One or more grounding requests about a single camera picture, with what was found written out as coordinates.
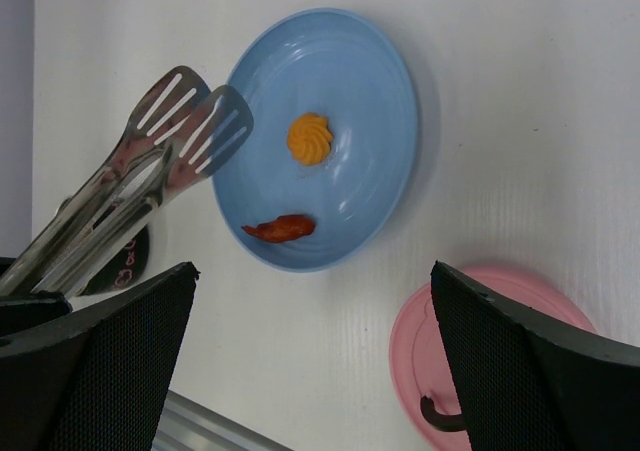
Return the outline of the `orange swirl pastry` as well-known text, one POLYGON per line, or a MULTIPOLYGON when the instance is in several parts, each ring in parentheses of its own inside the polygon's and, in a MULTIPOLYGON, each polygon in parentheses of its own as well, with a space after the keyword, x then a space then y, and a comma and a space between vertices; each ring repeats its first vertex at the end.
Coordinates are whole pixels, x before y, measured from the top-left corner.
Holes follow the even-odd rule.
POLYGON ((294 160, 314 166, 329 156, 334 137, 328 124, 327 117, 315 113, 305 113, 291 124, 286 144, 294 160))

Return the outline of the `aluminium frame rail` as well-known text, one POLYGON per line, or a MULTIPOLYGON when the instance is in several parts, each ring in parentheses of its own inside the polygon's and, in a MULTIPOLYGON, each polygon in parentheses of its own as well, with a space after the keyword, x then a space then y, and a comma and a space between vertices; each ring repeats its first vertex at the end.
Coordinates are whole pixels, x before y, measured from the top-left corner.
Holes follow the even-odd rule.
POLYGON ((151 449, 289 451, 288 447, 173 391, 167 394, 151 449))

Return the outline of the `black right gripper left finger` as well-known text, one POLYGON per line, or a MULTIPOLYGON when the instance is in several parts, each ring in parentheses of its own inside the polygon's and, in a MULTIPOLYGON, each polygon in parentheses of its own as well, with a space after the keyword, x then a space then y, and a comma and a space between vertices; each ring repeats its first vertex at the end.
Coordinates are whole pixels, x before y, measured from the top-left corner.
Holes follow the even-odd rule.
POLYGON ((2 449, 150 449, 198 277, 183 262, 1 337, 2 449))

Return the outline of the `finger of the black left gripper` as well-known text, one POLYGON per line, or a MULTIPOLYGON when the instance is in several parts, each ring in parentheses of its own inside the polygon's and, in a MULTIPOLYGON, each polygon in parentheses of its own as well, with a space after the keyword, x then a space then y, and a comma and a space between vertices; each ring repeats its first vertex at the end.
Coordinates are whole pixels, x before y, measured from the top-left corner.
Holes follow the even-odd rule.
POLYGON ((2 296, 0 336, 18 333, 69 314, 70 303, 61 293, 39 292, 21 296, 2 296))

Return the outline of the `blue round plate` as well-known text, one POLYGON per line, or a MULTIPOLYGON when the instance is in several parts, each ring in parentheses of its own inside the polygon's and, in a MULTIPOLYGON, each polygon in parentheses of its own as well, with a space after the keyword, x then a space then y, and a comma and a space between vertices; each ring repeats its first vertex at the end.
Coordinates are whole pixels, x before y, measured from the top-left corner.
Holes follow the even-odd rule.
POLYGON ((254 117, 213 178, 232 234, 293 272, 356 253, 395 210, 417 151, 417 97, 390 38, 346 10, 302 11, 263 32, 228 83, 254 117))

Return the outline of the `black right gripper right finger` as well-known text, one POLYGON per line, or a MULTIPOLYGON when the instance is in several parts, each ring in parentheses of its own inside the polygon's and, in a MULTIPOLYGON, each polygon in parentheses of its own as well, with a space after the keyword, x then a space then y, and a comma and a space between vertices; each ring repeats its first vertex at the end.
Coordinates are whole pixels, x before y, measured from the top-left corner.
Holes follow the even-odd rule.
POLYGON ((636 450, 639 350, 500 295, 446 263, 431 294, 475 450, 636 450))

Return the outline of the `black steel lunch box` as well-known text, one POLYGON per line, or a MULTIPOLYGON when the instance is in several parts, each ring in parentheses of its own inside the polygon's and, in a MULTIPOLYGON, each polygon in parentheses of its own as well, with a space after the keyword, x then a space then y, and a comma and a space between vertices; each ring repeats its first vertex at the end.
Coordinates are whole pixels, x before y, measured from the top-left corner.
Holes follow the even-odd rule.
POLYGON ((150 256, 151 236, 145 226, 84 287, 80 296, 120 291, 143 276, 150 256))

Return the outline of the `steel serving tongs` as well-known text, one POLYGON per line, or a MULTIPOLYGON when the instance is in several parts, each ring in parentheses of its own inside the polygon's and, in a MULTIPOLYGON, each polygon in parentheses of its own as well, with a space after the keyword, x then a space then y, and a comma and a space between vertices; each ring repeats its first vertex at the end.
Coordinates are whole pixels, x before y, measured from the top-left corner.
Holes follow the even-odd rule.
POLYGON ((190 67, 171 69, 134 107, 104 163, 2 275, 1 294, 79 295, 161 209, 213 176, 253 127, 233 86, 210 89, 190 67))

